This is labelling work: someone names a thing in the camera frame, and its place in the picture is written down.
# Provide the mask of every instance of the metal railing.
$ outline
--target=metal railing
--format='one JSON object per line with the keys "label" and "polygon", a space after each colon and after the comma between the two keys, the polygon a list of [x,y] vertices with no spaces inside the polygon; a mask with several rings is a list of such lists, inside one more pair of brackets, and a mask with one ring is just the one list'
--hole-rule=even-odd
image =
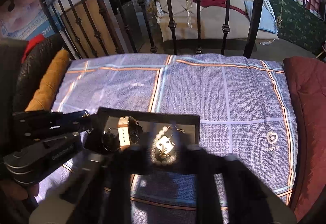
{"label": "metal railing", "polygon": [[[53,30],[55,32],[59,32],[62,31],[63,35],[66,37],[67,39],[67,44],[69,44],[71,46],[71,50],[74,51],[74,54],[71,52],[71,50],[69,49],[68,45],[66,44],[64,46],[64,48],[70,52],[70,56],[72,59],[74,59],[74,55],[77,58],[82,58],[82,57],[89,57],[89,55],[87,54],[87,52],[85,51],[85,46],[83,46],[82,42],[80,41],[79,36],[77,35],[77,33],[74,30],[74,27],[71,24],[71,21],[69,21],[68,16],[67,16],[67,10],[64,9],[63,5],[62,5],[62,1],[61,0],[40,0],[41,1],[41,6],[43,8],[44,13],[46,14],[47,18],[49,19],[49,22],[53,28]],[[78,24],[78,27],[80,28],[82,35],[84,37],[84,39],[86,40],[87,46],[88,48],[91,50],[91,53],[93,56],[97,57],[97,51],[94,49],[84,27],[82,24],[82,20],[81,18],[78,16],[78,13],[76,12],[75,6],[72,3],[72,0],[67,0],[69,2],[69,6],[70,6],[70,10],[72,11],[74,17],[75,17],[75,22]],[[108,10],[106,9],[106,7],[103,5],[103,2],[101,0],[96,0],[97,4],[99,6],[99,13],[102,15],[105,25],[106,25],[106,29],[108,30],[110,35],[115,35],[115,30],[114,28],[112,28],[112,26],[110,25],[110,17],[108,15]],[[197,47],[196,47],[196,54],[201,54],[202,53],[202,46],[201,46],[201,17],[200,17],[200,1],[201,0],[195,0],[196,4],[197,4]],[[62,16],[65,18],[66,24],[69,28],[69,30],[66,28],[66,25],[64,22],[61,22],[60,17],[57,14],[57,11],[55,9],[54,4],[58,2],[58,5],[60,6],[60,10],[62,12]],[[105,55],[108,55],[108,51],[105,48],[105,43],[103,42],[102,38],[101,38],[101,32],[99,31],[99,28],[96,27],[92,16],[89,12],[89,9],[87,7],[87,4],[85,2],[85,0],[80,0],[85,12],[86,12],[86,16],[87,19],[89,20],[91,27],[94,31],[94,36],[97,38],[101,48],[103,49],[103,52]],[[124,14],[123,11],[123,7],[122,4],[120,2],[120,0],[116,0],[117,3],[117,8],[120,12],[121,18],[122,18],[122,22],[124,25],[124,32],[127,34],[128,36],[128,40],[130,41],[130,46],[133,50],[133,52],[137,52],[136,50],[136,45],[135,42],[132,38],[128,23],[127,23],[127,19],[126,16]],[[153,36],[152,36],[152,32],[151,32],[151,28],[148,22],[148,18],[147,18],[147,13],[146,13],[146,7],[145,7],[145,2],[144,0],[138,0],[137,3],[140,5],[141,10],[142,10],[142,14],[144,16],[145,19],[145,25],[146,25],[146,30],[148,33],[148,38],[149,38],[149,42],[150,42],[150,50],[152,53],[156,53],[157,51],[157,47],[154,44],[154,40],[153,40]],[[250,23],[250,28],[249,28],[249,33],[248,33],[248,37],[247,37],[247,43],[244,49],[244,53],[243,55],[247,58],[249,58],[251,56],[252,50],[254,48],[254,44],[255,44],[255,40],[256,40],[256,36],[257,36],[257,32],[258,32],[258,27],[259,27],[259,23],[260,23],[260,16],[261,16],[261,10],[262,10],[262,4],[263,4],[263,0],[254,0],[253,2],[253,10],[252,10],[252,18],[251,18],[251,23]],[[172,3],[171,0],[167,0],[167,8],[169,11],[169,24],[168,27],[171,30],[171,34],[172,34],[172,43],[173,43],[173,50],[174,53],[177,54],[177,42],[176,42],[176,34],[175,34],[175,29],[177,27],[177,24],[173,18],[173,12],[172,12]],[[50,12],[50,9],[53,11],[53,15],[55,16],[57,22],[55,22],[53,15]],[[222,26],[222,31],[223,31],[223,42],[222,42],[222,46],[221,46],[221,54],[224,54],[224,50],[226,47],[226,42],[227,42],[227,35],[230,32],[230,30],[232,30],[232,28],[229,27],[229,10],[230,10],[230,0],[226,1],[226,12],[225,12],[225,22]],[[113,43],[115,45],[115,52],[116,53],[124,53],[124,51],[121,49],[120,45],[118,44],[117,40],[115,37],[112,37]]]}

